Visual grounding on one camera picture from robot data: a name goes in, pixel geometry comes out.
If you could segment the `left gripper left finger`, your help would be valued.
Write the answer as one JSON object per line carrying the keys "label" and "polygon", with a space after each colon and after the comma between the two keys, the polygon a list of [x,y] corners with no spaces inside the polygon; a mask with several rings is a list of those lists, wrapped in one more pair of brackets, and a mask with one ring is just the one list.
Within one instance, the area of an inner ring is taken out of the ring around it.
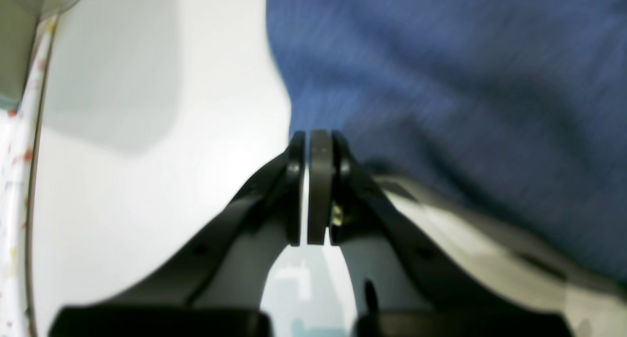
{"label": "left gripper left finger", "polygon": [[152,274],[98,304],[63,308],[52,337],[272,337],[269,270],[300,243],[305,132]]}

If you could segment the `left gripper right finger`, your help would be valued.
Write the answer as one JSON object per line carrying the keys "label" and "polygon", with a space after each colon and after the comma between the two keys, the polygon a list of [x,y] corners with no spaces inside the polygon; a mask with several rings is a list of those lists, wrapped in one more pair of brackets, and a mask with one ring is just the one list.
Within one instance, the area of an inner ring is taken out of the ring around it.
{"label": "left gripper right finger", "polygon": [[391,203],[338,131],[311,132],[308,243],[329,235],[358,308],[354,337],[570,337],[558,314],[500,297]]}

